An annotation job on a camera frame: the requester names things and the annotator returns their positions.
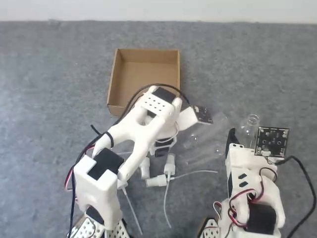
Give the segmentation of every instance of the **white wall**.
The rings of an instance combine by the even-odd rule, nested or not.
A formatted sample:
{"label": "white wall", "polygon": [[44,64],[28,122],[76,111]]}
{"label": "white wall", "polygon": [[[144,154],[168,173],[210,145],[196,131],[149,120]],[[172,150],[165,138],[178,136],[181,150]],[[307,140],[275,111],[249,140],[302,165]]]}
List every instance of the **white wall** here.
{"label": "white wall", "polygon": [[0,20],[317,23],[317,0],[0,0]]}

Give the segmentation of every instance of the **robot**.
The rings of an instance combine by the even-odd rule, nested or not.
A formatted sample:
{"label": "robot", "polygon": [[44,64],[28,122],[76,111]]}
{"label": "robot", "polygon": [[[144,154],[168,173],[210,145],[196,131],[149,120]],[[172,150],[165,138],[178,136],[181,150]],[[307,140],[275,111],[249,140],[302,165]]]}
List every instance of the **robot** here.
{"label": "robot", "polygon": [[[95,143],[92,158],[85,155],[74,166],[79,208],[105,230],[113,230],[122,219],[117,190],[127,186],[140,166],[142,179],[150,177],[148,152],[167,154],[179,131],[196,123],[212,123],[206,108],[189,106],[181,111],[181,107],[179,97],[151,86],[131,111]],[[134,141],[134,148],[125,161],[111,148],[126,140]]]}
{"label": "robot", "polygon": [[[69,232],[69,237],[81,237],[77,234],[84,232],[81,229],[88,225],[91,226],[88,233],[92,234],[99,230],[126,234],[126,230],[117,230],[118,227],[124,229],[117,190],[125,192],[128,180],[139,167],[141,179],[150,179],[147,154],[157,157],[168,154],[179,131],[196,123],[212,123],[206,108],[189,106],[182,111],[181,107],[179,97],[161,87],[151,86],[119,123],[99,137],[91,147],[94,149],[92,157],[85,155],[75,164],[73,195],[76,190],[77,204],[88,219]],[[235,130],[230,130],[225,153],[228,197],[221,203],[214,203],[214,207],[217,205],[221,209],[219,219],[206,219],[199,238],[281,237],[279,229],[284,226],[285,213],[275,184],[276,165],[289,160],[285,159],[288,135],[286,128],[259,127],[256,147],[249,149],[239,143]],[[135,144],[132,154],[124,160],[111,148],[126,140],[133,140]],[[292,158],[300,164],[314,196],[311,211],[293,229],[291,233],[294,233],[315,210],[316,193],[301,162]],[[175,172],[175,164],[169,159],[166,170]],[[166,185],[165,175],[162,178],[162,185]]]}
{"label": "robot", "polygon": [[284,160],[289,129],[259,127],[255,149],[245,148],[231,129],[226,145],[228,198],[206,219],[198,237],[280,238],[285,213],[275,184],[278,161]]}

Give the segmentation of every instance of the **black circuit board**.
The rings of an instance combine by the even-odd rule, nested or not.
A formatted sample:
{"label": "black circuit board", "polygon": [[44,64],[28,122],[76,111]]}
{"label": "black circuit board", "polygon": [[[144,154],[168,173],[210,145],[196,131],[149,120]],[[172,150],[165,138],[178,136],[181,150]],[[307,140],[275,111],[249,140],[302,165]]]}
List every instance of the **black circuit board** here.
{"label": "black circuit board", "polygon": [[212,119],[208,111],[208,108],[197,106],[197,105],[193,105],[192,107],[198,119],[198,123],[212,124]]}
{"label": "black circuit board", "polygon": [[288,135],[288,128],[260,126],[254,155],[266,155],[270,152],[270,157],[285,157]]}

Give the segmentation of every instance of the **gray carpet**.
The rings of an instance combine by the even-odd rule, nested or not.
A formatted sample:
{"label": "gray carpet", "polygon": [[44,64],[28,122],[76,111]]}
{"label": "gray carpet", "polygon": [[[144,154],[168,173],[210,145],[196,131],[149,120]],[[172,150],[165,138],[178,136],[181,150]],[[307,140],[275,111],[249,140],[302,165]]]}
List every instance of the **gray carpet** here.
{"label": "gray carpet", "polygon": [[[1,237],[65,237],[71,194],[63,180],[83,146],[114,122],[106,108],[115,48],[181,50],[181,87],[194,104],[224,112],[237,125],[249,112],[262,125],[291,128],[288,155],[306,165],[317,184],[317,26],[176,22],[0,23],[0,229]],[[221,130],[217,135],[224,135]],[[186,138],[189,132],[180,134]],[[182,152],[182,145],[175,148]],[[152,175],[163,160],[153,159]],[[177,173],[199,169],[177,162]],[[217,175],[145,188],[136,173],[128,186],[143,237],[194,237],[212,202],[226,196],[223,157],[201,165]],[[286,213],[285,237],[311,207],[297,164],[279,168]],[[119,192],[128,230],[139,237]],[[75,220],[80,216],[76,208]],[[316,213],[294,237],[316,237]]]}

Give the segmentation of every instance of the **transparent plastic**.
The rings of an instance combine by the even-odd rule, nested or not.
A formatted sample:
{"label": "transparent plastic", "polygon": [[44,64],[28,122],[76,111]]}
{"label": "transparent plastic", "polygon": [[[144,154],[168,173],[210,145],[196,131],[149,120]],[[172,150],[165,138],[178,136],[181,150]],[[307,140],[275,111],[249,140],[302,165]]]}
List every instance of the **transparent plastic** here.
{"label": "transparent plastic", "polygon": [[240,144],[246,148],[254,148],[256,143],[256,133],[260,124],[260,117],[257,114],[249,114],[244,118],[237,128],[236,136]]}
{"label": "transparent plastic", "polygon": [[180,133],[175,145],[178,171],[203,168],[212,160],[224,157],[229,120],[220,112],[212,121],[211,125],[197,124]]}

